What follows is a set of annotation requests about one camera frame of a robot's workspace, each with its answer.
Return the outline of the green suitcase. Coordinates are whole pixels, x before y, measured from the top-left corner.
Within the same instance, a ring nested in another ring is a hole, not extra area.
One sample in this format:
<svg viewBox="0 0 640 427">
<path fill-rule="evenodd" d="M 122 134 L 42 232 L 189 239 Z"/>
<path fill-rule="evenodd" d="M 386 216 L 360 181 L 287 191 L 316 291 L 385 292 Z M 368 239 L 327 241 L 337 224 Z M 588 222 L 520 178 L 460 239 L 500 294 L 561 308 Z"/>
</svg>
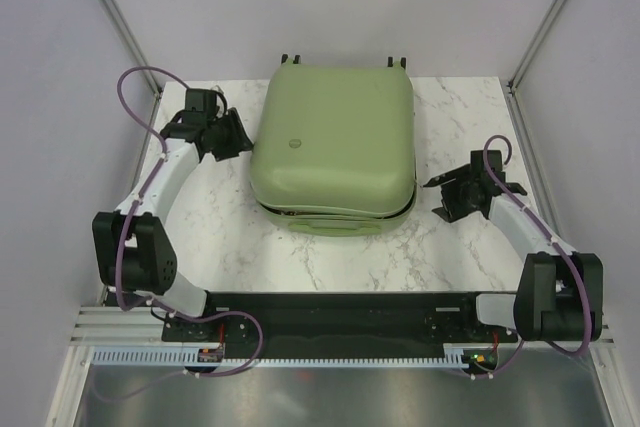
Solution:
<svg viewBox="0 0 640 427">
<path fill-rule="evenodd" d="M 307 235 L 380 235 L 417 198 L 414 90 L 406 59 L 306 65 L 284 55 L 269 81 L 249 165 L 275 226 Z"/>
</svg>

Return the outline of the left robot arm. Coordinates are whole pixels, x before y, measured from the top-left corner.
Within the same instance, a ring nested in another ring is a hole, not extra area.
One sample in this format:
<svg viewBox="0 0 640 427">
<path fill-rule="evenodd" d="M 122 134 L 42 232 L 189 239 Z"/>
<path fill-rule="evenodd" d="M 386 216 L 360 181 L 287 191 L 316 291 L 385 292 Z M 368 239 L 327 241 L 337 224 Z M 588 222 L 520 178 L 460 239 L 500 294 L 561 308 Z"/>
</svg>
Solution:
<svg viewBox="0 0 640 427">
<path fill-rule="evenodd" d="M 179 271 L 177 254 L 164 223 L 184 183 L 206 156 L 224 161 L 249 152 L 253 144 L 236 109 L 218 89 L 188 88 L 184 106 L 159 131 L 160 152 L 147 176 L 114 210 L 92 221 L 99 277 L 114 292 L 118 307 L 164 309 L 184 320 L 198 340 L 219 329 L 219 316 L 206 307 L 208 293 Z"/>
</svg>

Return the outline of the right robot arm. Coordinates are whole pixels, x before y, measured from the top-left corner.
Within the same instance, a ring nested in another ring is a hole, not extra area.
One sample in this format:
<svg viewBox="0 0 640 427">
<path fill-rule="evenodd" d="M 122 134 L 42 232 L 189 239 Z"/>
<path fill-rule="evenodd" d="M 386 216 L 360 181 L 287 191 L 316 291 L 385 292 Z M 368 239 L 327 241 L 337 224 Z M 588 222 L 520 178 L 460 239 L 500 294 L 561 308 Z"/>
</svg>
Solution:
<svg viewBox="0 0 640 427">
<path fill-rule="evenodd" d="M 441 205 L 433 210 L 451 224 L 480 213 L 502 232 L 523 262 L 514 293 L 483 293 L 458 315 L 458 328 L 477 341 L 494 326 L 526 341 L 597 340 L 602 332 L 603 264 L 560 239 L 529 205 L 527 191 L 508 182 L 501 152 L 475 150 L 470 162 L 431 178 Z"/>
</svg>

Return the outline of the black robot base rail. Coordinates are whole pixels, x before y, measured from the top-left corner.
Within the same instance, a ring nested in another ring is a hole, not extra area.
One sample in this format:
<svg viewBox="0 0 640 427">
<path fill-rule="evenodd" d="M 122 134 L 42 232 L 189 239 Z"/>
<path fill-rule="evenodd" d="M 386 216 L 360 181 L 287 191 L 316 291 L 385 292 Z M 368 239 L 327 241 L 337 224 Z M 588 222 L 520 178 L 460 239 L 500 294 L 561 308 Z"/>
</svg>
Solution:
<svg viewBox="0 0 640 427">
<path fill-rule="evenodd" d="M 447 344 L 517 341 L 511 327 L 476 315 L 476 293 L 211 293 L 205 323 L 165 320 L 165 342 L 221 341 L 225 357 L 254 352 L 272 361 L 376 361 L 444 358 Z"/>
</svg>

